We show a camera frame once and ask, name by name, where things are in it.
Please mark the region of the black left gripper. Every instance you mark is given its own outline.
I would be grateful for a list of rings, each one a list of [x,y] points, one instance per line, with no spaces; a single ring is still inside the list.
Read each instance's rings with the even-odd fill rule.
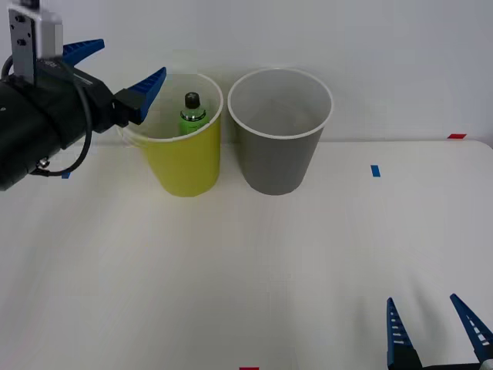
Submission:
[[[65,44],[63,62],[76,66],[104,48],[103,39]],[[69,71],[74,73],[73,77],[69,76]],[[88,100],[92,129],[96,133],[104,133],[115,125],[113,103],[120,120],[119,126],[127,126],[128,122],[136,125],[143,123],[166,79],[166,67],[162,67],[144,80],[118,91],[113,99],[104,82],[78,69],[70,68],[69,71],[55,60],[39,61],[36,85],[23,89],[28,101],[49,118],[62,149],[71,146],[86,133],[86,115],[74,87],[75,82],[82,87]]]

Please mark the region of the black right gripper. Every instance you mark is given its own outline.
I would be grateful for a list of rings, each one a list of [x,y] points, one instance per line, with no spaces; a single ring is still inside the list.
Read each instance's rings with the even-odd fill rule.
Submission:
[[[480,363],[492,363],[492,331],[456,294],[452,294],[450,299],[476,358]],[[429,365],[423,367],[423,370],[479,370],[480,363]],[[387,299],[387,368],[395,370],[421,368],[421,360],[392,298]]]

